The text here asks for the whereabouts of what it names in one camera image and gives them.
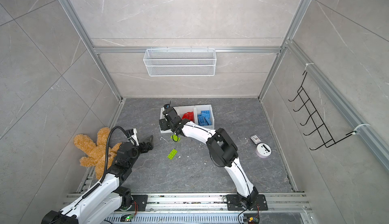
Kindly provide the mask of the white plastic bin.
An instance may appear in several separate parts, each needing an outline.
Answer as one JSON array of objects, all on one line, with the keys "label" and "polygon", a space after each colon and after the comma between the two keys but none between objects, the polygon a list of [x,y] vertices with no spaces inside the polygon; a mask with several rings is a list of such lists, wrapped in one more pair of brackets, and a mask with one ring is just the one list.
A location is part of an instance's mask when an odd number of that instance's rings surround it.
[{"label": "white plastic bin", "polygon": [[198,123],[197,119],[197,111],[194,106],[178,106],[175,109],[177,109],[177,113],[182,119],[189,119],[193,123]]},{"label": "white plastic bin", "polygon": [[178,134],[181,121],[182,119],[174,107],[163,108],[161,119],[159,120],[160,130]]},{"label": "white plastic bin", "polygon": [[194,106],[194,122],[202,127],[214,130],[215,120],[211,105],[195,105]]}]

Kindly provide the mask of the red lego brick square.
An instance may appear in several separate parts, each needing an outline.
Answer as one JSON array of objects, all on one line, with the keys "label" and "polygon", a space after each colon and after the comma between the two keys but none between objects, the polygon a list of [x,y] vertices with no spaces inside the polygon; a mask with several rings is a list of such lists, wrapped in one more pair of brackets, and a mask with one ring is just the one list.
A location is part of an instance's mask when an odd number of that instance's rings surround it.
[{"label": "red lego brick square", "polygon": [[187,112],[187,113],[184,113],[182,119],[188,119],[188,120],[194,122],[194,121],[195,121],[194,112]]}]

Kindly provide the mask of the white left plastic bin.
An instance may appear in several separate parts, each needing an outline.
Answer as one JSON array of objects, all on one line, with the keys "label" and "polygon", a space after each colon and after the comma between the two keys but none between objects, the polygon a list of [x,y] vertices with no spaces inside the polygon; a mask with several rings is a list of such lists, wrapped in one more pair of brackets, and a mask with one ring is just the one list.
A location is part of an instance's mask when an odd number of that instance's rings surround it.
[{"label": "white left plastic bin", "polygon": [[159,120],[160,130],[178,134],[181,121],[182,119],[174,107],[163,108],[161,119]]}]

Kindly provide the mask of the white middle plastic bin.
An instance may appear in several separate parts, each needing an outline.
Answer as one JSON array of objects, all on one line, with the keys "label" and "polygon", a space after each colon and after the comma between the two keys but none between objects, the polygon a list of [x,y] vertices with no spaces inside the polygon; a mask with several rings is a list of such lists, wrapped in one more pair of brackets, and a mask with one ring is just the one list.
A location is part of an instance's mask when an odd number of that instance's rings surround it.
[{"label": "white middle plastic bin", "polygon": [[175,109],[177,109],[177,113],[182,119],[189,119],[193,123],[198,123],[197,119],[197,111],[194,106],[178,106]]}]

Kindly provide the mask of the metal base rail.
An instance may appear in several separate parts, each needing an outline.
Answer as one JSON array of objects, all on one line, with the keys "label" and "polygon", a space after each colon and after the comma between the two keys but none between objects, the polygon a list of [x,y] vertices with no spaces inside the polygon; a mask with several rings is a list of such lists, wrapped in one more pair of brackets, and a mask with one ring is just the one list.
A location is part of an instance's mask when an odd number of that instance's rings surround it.
[{"label": "metal base rail", "polygon": [[304,193],[261,193],[245,210],[233,193],[135,193],[135,205],[105,213],[102,224],[314,224]]}]

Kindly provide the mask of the white round scale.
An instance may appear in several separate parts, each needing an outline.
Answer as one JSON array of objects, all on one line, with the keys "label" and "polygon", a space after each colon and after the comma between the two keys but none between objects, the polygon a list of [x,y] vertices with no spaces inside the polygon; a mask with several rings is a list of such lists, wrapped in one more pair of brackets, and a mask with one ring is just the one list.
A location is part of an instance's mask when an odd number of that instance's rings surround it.
[{"label": "white round scale", "polygon": [[256,154],[260,158],[268,158],[271,155],[271,148],[265,143],[259,143],[256,147]]}]

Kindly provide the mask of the green lego brick small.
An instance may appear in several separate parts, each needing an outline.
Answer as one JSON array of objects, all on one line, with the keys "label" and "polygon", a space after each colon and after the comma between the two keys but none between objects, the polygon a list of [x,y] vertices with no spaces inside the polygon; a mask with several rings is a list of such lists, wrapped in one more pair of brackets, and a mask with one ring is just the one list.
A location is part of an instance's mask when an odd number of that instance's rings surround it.
[{"label": "green lego brick small", "polygon": [[177,152],[178,151],[176,149],[172,149],[171,152],[168,154],[167,158],[172,160],[175,157],[175,155],[177,154]]}]

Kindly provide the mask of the blue lego brick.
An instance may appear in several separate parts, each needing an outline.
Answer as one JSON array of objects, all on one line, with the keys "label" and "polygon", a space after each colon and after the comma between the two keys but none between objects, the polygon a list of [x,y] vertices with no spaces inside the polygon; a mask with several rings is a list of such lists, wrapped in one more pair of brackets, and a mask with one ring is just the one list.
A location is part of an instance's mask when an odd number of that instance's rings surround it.
[{"label": "blue lego brick", "polygon": [[204,118],[201,115],[198,115],[198,123],[199,123],[200,126],[210,126],[210,125],[212,125],[212,122],[211,122],[210,119]]},{"label": "blue lego brick", "polygon": [[210,111],[209,111],[209,110],[201,111],[201,115],[202,115],[204,118],[208,118],[208,119],[211,118],[211,114],[210,114]]}]

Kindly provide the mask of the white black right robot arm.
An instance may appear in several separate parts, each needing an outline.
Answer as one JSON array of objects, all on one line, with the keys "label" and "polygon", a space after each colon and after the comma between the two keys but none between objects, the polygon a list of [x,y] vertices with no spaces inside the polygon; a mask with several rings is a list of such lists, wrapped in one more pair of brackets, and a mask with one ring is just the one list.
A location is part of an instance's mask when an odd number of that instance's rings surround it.
[{"label": "white black right robot arm", "polygon": [[222,128],[211,130],[183,119],[170,104],[164,105],[163,108],[161,129],[170,130],[177,137],[193,138],[204,143],[214,165],[224,168],[233,180],[241,205],[245,209],[252,209],[259,193],[246,175],[240,163],[238,147],[228,133]]}]

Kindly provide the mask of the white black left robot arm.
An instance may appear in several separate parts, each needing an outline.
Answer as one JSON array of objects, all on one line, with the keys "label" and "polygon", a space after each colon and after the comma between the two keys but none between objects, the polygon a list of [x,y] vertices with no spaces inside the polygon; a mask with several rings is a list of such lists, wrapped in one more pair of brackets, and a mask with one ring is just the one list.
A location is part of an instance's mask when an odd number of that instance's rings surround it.
[{"label": "white black left robot arm", "polygon": [[154,137],[139,141],[136,129],[104,127],[98,131],[96,141],[79,134],[74,137],[74,145],[86,154],[80,164],[94,167],[98,181],[68,206],[47,213],[42,223],[100,224],[116,210],[138,211],[145,200],[135,200],[123,183],[139,156],[154,148]]}]

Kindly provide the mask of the white right plastic bin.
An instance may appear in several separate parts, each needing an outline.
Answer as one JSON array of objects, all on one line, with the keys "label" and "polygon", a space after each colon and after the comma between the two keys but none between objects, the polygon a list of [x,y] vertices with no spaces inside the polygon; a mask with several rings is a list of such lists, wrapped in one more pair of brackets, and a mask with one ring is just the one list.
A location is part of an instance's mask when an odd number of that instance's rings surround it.
[{"label": "white right plastic bin", "polygon": [[195,105],[194,106],[194,122],[202,127],[214,130],[215,120],[211,105]]}]

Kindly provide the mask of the brown teddy bear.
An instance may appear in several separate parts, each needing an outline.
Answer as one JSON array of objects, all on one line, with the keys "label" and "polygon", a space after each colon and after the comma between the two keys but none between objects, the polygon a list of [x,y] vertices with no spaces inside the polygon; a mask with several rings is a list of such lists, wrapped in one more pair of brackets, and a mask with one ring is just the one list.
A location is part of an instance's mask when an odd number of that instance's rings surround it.
[{"label": "brown teddy bear", "polygon": [[87,155],[80,159],[80,165],[84,167],[94,166],[97,179],[101,179],[104,172],[109,133],[110,129],[108,127],[100,129],[97,134],[97,143],[94,143],[89,136],[83,134],[76,135],[74,138],[74,145]]}]

